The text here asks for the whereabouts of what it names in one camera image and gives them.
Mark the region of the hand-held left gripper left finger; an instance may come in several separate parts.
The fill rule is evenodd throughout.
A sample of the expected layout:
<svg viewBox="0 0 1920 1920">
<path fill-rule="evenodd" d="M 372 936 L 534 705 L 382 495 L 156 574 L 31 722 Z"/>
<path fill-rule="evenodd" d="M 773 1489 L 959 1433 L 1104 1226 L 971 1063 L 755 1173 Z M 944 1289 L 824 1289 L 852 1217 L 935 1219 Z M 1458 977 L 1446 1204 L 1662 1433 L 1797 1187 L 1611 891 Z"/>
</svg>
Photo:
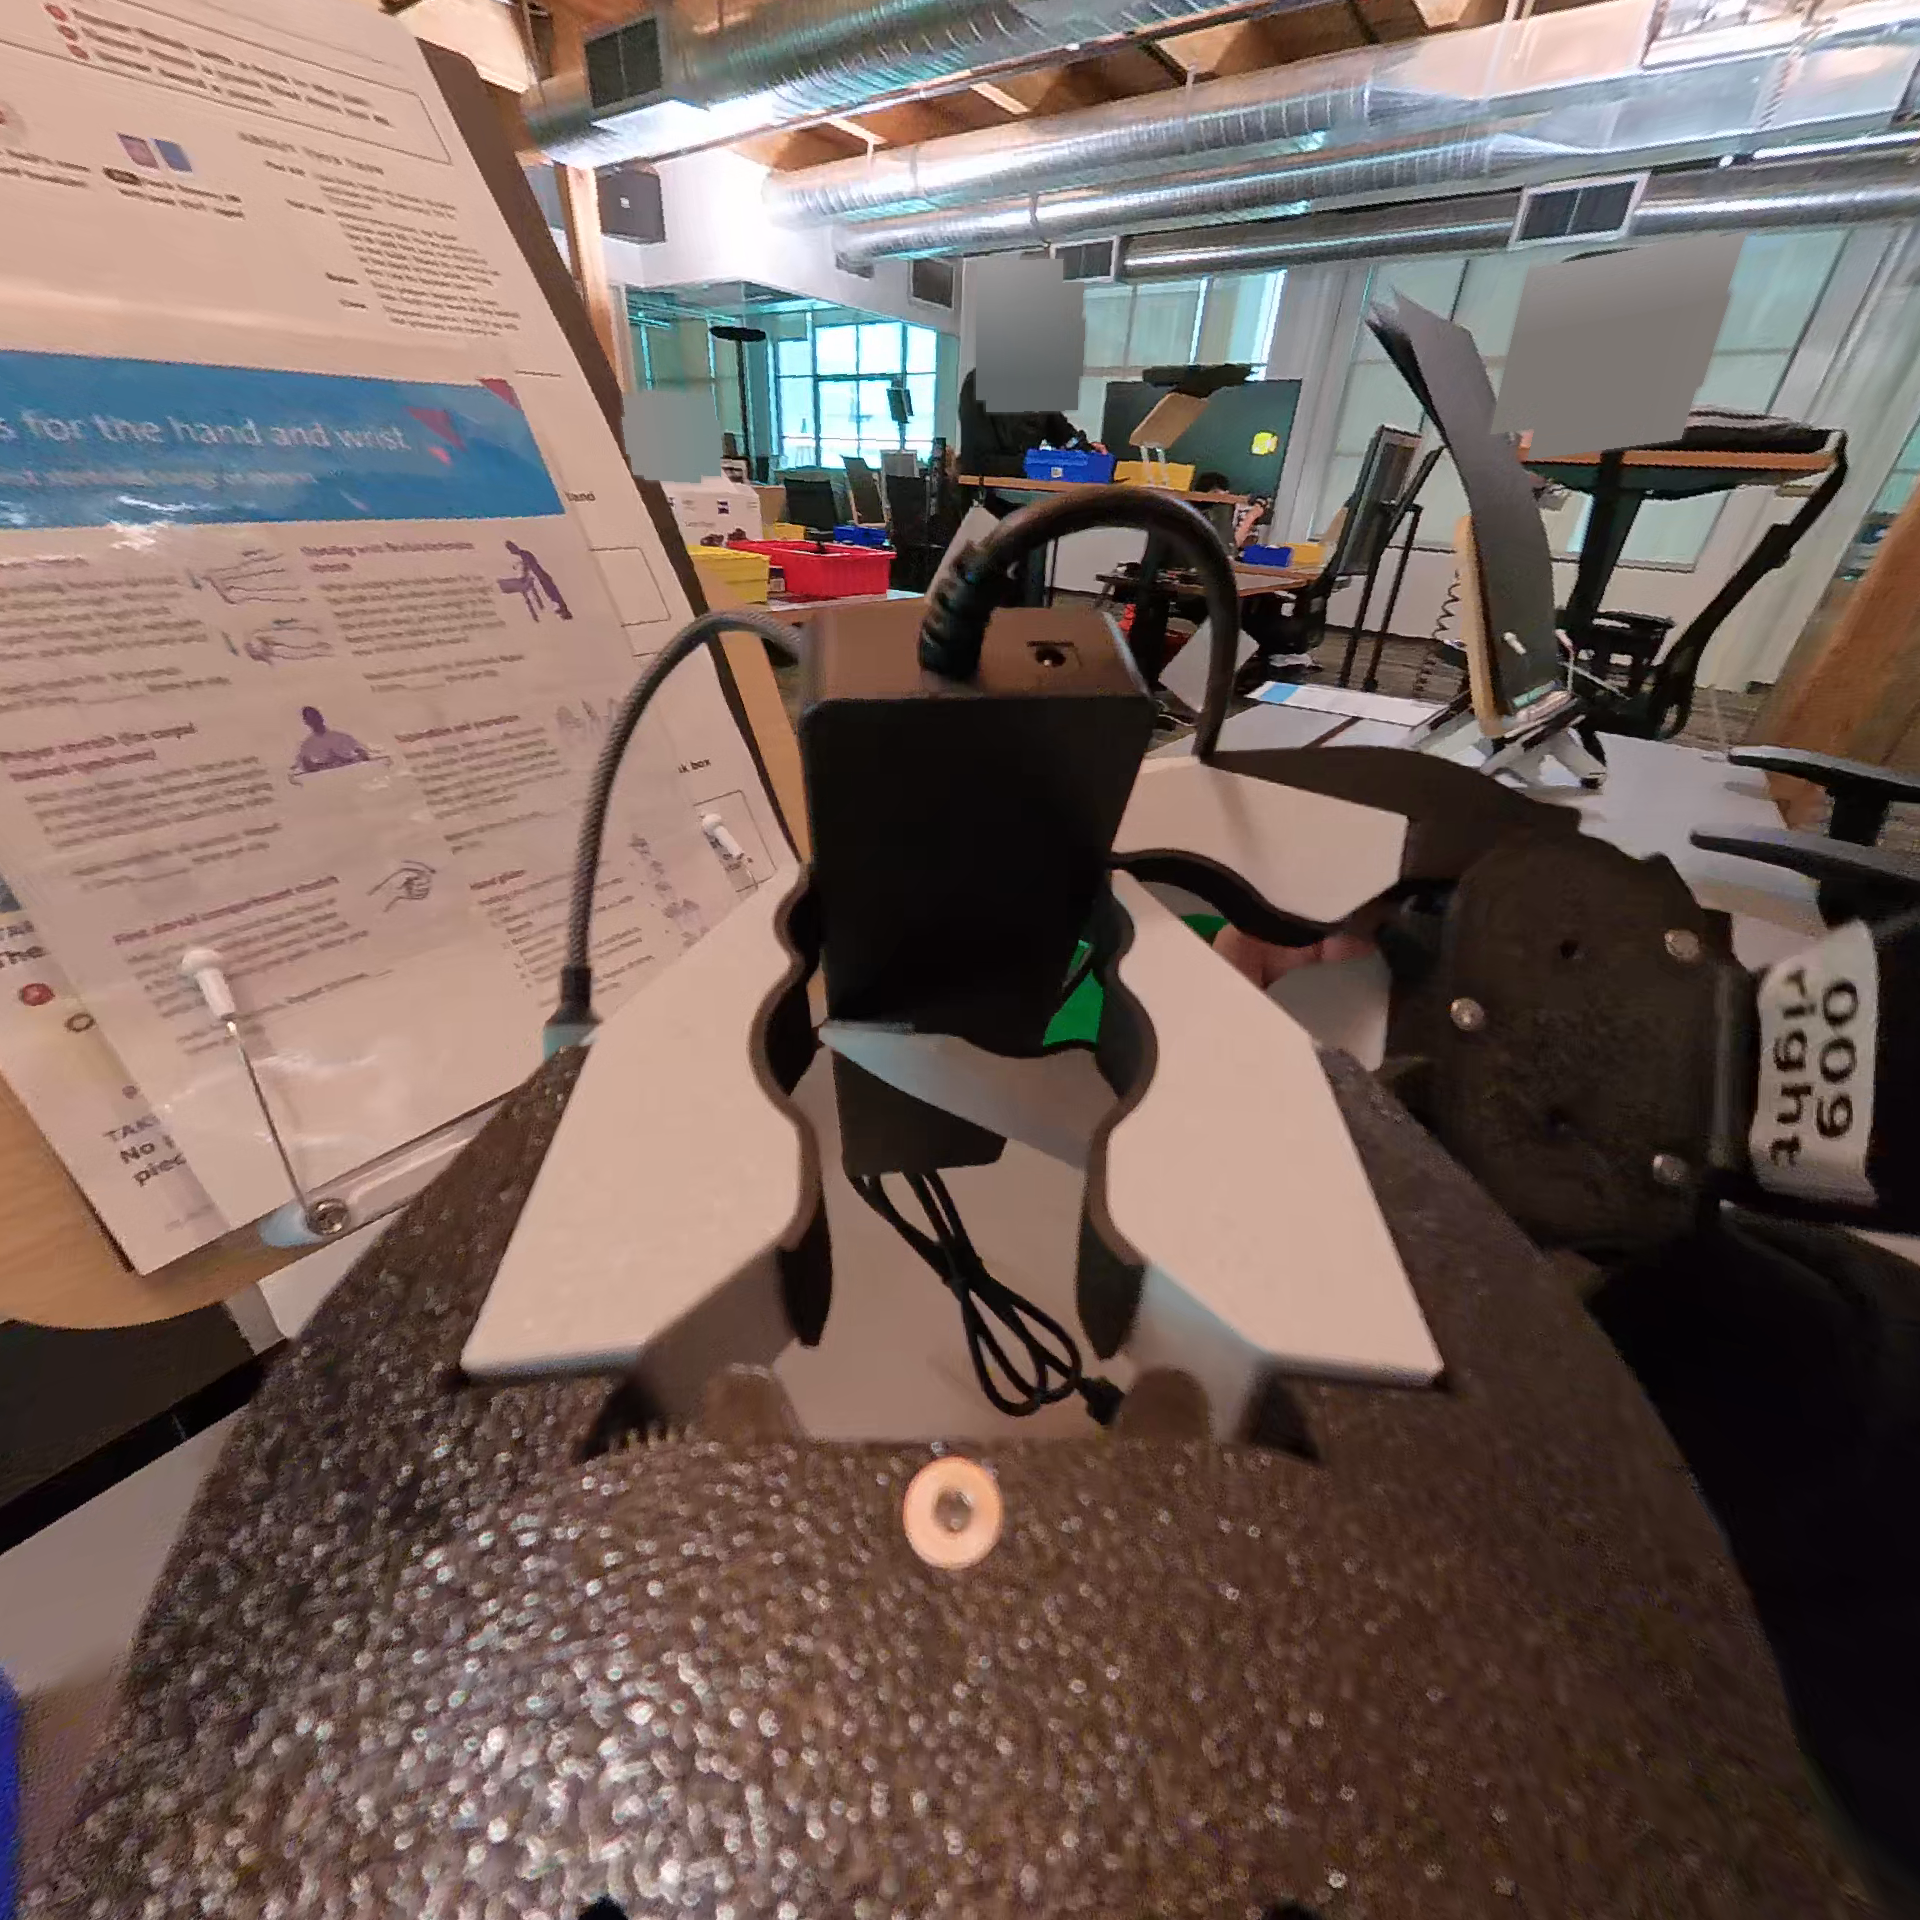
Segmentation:
<svg viewBox="0 0 1920 1920">
<path fill-rule="evenodd" d="M 798 1083 L 816 1060 L 811 898 L 753 898 L 584 1051 L 481 1306 L 470 1381 L 700 1385 L 816 1348 L 824 1172 Z"/>
</svg>

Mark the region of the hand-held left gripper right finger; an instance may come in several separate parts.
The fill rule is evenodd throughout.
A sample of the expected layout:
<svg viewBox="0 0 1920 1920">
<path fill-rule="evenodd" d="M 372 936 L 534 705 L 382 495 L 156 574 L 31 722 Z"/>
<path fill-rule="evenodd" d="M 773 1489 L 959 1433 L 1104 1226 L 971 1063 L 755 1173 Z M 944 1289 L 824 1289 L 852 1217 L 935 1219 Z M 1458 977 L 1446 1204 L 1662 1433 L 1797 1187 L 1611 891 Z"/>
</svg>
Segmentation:
<svg viewBox="0 0 1920 1920">
<path fill-rule="evenodd" d="M 1212 1436 L 1281 1436 L 1284 1381 L 1432 1389 L 1435 1338 L 1310 1033 L 1145 883 L 1096 934 L 1077 1327 L 1134 1377 L 1184 1371 Z"/>
</svg>

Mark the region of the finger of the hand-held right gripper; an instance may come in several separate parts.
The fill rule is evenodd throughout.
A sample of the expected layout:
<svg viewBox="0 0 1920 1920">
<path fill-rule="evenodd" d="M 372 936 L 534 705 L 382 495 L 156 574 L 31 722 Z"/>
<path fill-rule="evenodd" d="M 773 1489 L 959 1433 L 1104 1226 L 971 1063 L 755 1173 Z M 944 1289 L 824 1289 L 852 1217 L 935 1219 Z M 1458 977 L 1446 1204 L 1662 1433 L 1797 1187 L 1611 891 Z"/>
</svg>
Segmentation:
<svg viewBox="0 0 1920 1920">
<path fill-rule="evenodd" d="M 1507 840 L 1568 851 L 1575 811 L 1391 746 L 1151 757 L 1119 816 L 1119 949 L 1151 885 L 1306 949 L 1378 905 L 1458 885 Z"/>
<path fill-rule="evenodd" d="M 1094 1051 L 990 1055 L 902 1022 L 819 1022 L 846 1173 L 982 1172 L 1028 1144 L 1083 1172 L 1114 1087 Z"/>
</svg>

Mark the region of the dark green partition panel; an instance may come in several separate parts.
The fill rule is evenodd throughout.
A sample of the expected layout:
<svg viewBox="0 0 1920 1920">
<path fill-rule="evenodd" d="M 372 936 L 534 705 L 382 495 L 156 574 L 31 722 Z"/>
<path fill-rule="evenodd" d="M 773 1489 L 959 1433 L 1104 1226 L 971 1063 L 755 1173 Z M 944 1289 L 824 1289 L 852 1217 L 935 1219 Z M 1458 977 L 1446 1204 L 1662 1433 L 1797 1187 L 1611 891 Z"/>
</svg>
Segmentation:
<svg viewBox="0 0 1920 1920">
<path fill-rule="evenodd" d="M 1187 495 L 1276 500 L 1293 416 L 1293 380 L 1246 380 L 1209 398 L 1134 380 L 1104 387 L 1096 443 L 1119 464 L 1187 474 Z"/>
</svg>

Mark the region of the wooden standing desk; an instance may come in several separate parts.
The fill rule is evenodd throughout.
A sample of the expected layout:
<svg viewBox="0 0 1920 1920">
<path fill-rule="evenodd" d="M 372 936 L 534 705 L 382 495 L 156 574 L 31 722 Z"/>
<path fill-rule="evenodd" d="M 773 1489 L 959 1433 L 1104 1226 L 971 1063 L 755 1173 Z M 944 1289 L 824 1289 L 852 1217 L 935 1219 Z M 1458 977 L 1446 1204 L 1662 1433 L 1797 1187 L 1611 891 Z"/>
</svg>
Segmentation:
<svg viewBox="0 0 1920 1920">
<path fill-rule="evenodd" d="M 1209 530 L 1233 552 L 1233 527 L 1246 509 L 1255 521 L 1269 509 L 1261 495 L 1222 495 L 1222 489 L 1165 489 L 1165 483 L 1109 483 L 1122 495 L 1165 495 L 1184 500 L 1209 521 Z M 1096 495 L 1096 483 L 1083 479 L 1021 479 L 1021 474 L 961 474 L 961 546 L 990 536 L 990 521 L 1019 512 L 1038 500 L 1077 500 Z M 1140 563 L 1151 554 L 1151 536 L 1131 527 L 1094 527 L 1041 552 L 1041 558 L 1028 563 L 1028 605 L 1046 605 L 1060 594 L 1104 594 L 1104 582 L 1122 563 Z"/>
</svg>

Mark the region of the red storage bin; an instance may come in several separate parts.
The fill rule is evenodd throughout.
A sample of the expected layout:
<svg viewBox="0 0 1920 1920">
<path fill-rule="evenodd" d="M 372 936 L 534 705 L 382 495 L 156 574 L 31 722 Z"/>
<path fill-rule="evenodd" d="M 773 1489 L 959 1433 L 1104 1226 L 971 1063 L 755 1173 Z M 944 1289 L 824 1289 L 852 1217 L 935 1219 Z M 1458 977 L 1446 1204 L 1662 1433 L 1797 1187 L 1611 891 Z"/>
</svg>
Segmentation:
<svg viewBox="0 0 1920 1920">
<path fill-rule="evenodd" d="M 767 563 L 783 574 L 787 601 L 861 601 L 893 589 L 895 552 L 834 540 L 760 540 Z"/>
</svg>

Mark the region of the instruction sheet on stand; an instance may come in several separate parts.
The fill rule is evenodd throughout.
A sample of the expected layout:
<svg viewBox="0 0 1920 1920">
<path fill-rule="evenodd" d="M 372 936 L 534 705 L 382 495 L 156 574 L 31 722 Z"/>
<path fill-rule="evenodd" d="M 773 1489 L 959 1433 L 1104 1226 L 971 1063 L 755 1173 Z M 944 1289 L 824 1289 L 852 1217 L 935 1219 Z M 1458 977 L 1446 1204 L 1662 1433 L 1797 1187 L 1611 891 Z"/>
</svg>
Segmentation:
<svg viewBox="0 0 1920 1920">
<path fill-rule="evenodd" d="M 542 365 L 519 380 L 558 380 L 562 404 L 552 416 L 558 449 L 584 461 L 596 483 L 562 483 L 587 509 L 587 546 L 605 554 L 634 554 L 634 512 L 655 521 L 662 563 L 677 572 L 669 605 L 694 605 L 700 582 L 680 554 L 677 512 L 662 483 L 632 474 L 619 443 L 625 352 L 609 343 L 609 282 L 587 260 L 587 282 L 574 277 L 574 257 L 552 242 L 549 216 L 526 178 L 526 125 L 494 61 L 397 27 L 378 40 L 394 61 L 397 45 L 420 49 L 422 82 L 441 94 L 441 118 L 460 133 L 486 193 L 494 198 L 503 242 L 526 257 L 519 314 L 542 326 Z M 328 1231 L 303 1217 L 277 1217 L 244 1231 L 193 1231 L 161 1265 L 138 1271 L 127 1237 L 98 1209 L 74 1181 L 63 1144 L 74 1131 L 49 1119 L 106 1119 L 106 1044 L 70 1033 L 63 1044 L 23 1044 L 23 1022 L 5 1018 L 5 1319 L 56 1332 L 111 1332 L 173 1319 L 234 1297 L 246 1297 L 269 1277 L 315 1262 L 322 1251 L 358 1251 L 405 1199 L 414 1199 L 465 1144 L 465 1125 L 450 1125 L 422 1149 L 405 1149 L 405 1172 L 366 1172 L 349 1181 L 349 1199 Z"/>
</svg>

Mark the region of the printed instruction sheet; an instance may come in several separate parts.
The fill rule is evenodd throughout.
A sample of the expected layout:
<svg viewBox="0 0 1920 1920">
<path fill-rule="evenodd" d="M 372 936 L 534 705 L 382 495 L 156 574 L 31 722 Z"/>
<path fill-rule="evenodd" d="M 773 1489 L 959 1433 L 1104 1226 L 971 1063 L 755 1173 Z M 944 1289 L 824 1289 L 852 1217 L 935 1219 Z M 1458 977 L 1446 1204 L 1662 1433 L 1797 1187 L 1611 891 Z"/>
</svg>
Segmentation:
<svg viewBox="0 0 1920 1920">
<path fill-rule="evenodd" d="M 683 615 L 489 99 L 366 5 L 5 5 L 5 1081 L 138 1277 L 539 1063 Z"/>
</svg>

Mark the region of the silver ceiling duct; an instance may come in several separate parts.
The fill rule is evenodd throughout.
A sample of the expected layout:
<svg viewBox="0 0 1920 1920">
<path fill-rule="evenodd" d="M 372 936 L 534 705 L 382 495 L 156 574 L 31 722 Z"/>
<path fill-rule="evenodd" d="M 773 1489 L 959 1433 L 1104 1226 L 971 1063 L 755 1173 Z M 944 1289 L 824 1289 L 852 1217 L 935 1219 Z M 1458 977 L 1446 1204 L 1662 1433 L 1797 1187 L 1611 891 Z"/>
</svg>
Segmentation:
<svg viewBox="0 0 1920 1920">
<path fill-rule="evenodd" d="M 1913 5 L 642 5 L 526 94 L 717 277 L 1157 282 L 1913 222 Z"/>
</svg>

